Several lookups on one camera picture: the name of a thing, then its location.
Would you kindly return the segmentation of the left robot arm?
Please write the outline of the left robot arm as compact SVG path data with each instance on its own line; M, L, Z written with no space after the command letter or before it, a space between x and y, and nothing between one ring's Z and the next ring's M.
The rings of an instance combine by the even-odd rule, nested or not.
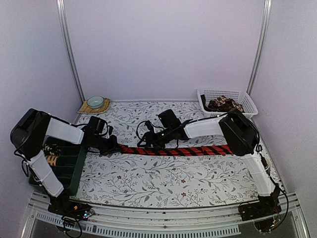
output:
M75 125L43 111L29 109L10 133L14 153L26 162L44 190L57 197L54 206L63 215L72 213L73 203L60 196L65 188L47 163L44 141L50 137L86 149L97 149L100 155L115 153L120 148L117 138L114 135L105 138L102 133L104 126L106 121L98 117L91 117L84 125Z

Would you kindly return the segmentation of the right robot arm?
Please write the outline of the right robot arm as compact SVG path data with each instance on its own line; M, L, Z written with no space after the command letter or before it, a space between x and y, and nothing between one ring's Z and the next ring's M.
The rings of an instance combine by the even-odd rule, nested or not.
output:
M139 139L138 147L162 149L172 140L222 135L230 151L242 158L256 184L259 199L256 212L260 216L267 216L275 209L280 188L271 178L270 166L261 154L256 127L238 109L231 109L216 117L188 119L184 122L172 110L166 110L158 118L163 129L156 132L152 123L146 121L148 131Z

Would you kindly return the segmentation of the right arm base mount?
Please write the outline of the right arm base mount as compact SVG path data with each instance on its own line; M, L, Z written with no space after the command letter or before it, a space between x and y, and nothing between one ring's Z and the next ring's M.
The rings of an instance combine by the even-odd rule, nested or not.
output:
M281 191L286 199L286 211L281 217L282 208L277 202L277 205L273 208L264 208L260 202L250 203L243 202L238 206L238 212L241 216L242 221L249 221L254 219L263 218L265 216L271 216L269 219L260 220L254 222L254 226L258 232L265 234L276 230L286 219L289 211L289 199L285 191Z

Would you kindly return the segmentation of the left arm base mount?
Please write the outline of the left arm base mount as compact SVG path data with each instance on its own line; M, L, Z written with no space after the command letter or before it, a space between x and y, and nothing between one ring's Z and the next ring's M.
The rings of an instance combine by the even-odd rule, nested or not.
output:
M61 215L64 227L73 226L79 228L82 232L80 222L87 221L95 214L94 209L89 204L83 204L71 201L69 194L62 193L58 197L49 195L50 204L48 211L57 215Z

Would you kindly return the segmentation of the red black striped tie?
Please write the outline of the red black striped tie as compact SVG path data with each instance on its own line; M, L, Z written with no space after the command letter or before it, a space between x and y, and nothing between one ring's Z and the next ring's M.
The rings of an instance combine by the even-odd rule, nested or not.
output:
M122 154L136 154L145 156L207 156L207 155L231 155L233 154L227 145L213 145L201 147L186 147L186 148L140 148L128 147L120 144L119 152Z

